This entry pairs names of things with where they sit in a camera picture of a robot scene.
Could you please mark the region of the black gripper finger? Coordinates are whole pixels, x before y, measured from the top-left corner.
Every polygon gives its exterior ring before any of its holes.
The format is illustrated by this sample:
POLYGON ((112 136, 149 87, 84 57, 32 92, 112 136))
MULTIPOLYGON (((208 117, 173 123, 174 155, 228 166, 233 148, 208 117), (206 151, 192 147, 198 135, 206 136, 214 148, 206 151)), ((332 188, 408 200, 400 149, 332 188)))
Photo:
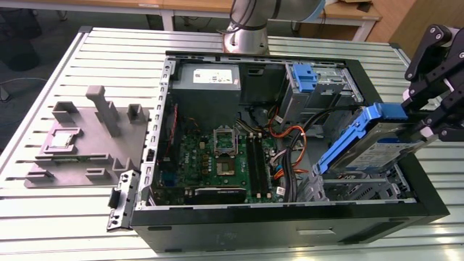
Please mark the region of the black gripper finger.
POLYGON ((450 40, 452 32, 446 26, 433 24, 426 28, 404 74, 405 80, 410 82, 402 94, 404 110, 420 110, 429 99, 449 90, 442 81, 428 74, 441 65, 448 51, 444 45, 450 40))
POLYGON ((408 124, 398 132, 404 141, 462 141, 462 90, 453 90, 434 110, 405 107, 408 124))

